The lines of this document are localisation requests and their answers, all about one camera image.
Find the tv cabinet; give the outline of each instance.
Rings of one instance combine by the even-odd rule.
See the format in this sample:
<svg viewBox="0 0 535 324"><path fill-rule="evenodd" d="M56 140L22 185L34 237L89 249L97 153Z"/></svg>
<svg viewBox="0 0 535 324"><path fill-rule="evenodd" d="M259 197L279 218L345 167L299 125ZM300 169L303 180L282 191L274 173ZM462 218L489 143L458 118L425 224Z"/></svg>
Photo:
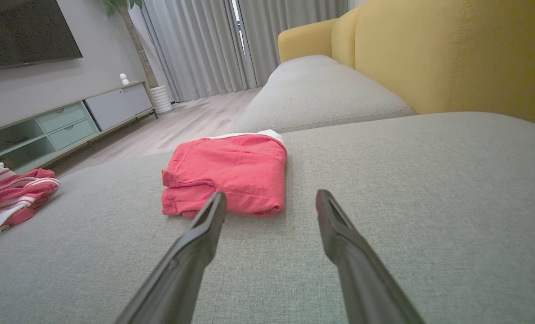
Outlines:
<svg viewBox="0 0 535 324"><path fill-rule="evenodd" d="M0 162L17 174L46 166L138 117L150 113L157 117L152 102L146 84L132 82L1 125ZM111 117L109 123L98 127L94 111Z"/></svg>

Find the white plant pot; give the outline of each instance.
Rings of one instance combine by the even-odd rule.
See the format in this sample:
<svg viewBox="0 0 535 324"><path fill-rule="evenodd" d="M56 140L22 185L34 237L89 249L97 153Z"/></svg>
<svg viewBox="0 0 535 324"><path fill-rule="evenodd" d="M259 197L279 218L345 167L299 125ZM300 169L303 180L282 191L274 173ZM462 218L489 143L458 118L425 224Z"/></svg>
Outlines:
<svg viewBox="0 0 535 324"><path fill-rule="evenodd" d="M169 95L167 94L166 86L158 86L157 88L150 89L156 106L156 113L168 113L173 110L171 107L171 101L169 101Z"/></svg>

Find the potted plant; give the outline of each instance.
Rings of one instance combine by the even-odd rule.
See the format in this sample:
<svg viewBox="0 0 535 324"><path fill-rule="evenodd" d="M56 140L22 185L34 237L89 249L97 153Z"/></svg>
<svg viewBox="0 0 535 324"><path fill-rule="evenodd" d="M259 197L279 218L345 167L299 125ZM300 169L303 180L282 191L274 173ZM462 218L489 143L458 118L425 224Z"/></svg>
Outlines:
<svg viewBox="0 0 535 324"><path fill-rule="evenodd" d="M128 8L132 9L134 5L141 7L143 5L143 0L101 0L101 2L105 5L108 16L113 15L117 11L123 17L127 31L129 32L133 45L136 47L137 54L140 57L145 75L148 78L148 85L150 85L150 90L156 103L156 112L166 113L171 111L172 107L167 94L167 89L164 85L159 86L158 80L156 80L156 76L154 75L154 70L152 70L152 66L145 54L144 46L141 44L140 35L138 35L136 26L133 24L128 12Z"/></svg>

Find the black television screen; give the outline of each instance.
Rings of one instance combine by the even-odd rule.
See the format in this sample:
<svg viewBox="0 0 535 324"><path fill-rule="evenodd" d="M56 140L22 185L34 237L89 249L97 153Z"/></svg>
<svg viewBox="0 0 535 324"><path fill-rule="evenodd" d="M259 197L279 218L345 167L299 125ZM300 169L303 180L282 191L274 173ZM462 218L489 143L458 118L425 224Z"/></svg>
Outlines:
<svg viewBox="0 0 535 324"><path fill-rule="evenodd" d="M0 68L80 57L55 0L0 0Z"/></svg>

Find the white figurine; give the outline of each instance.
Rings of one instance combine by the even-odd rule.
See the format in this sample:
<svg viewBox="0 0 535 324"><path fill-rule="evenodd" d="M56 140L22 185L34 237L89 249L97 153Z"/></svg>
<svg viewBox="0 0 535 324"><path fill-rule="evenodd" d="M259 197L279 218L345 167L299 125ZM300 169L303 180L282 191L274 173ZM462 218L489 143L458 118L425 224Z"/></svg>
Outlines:
<svg viewBox="0 0 535 324"><path fill-rule="evenodd" d="M128 85L129 84L129 80L127 79L127 76L125 74L120 74L119 75L119 78L122 80L122 84L124 86Z"/></svg>

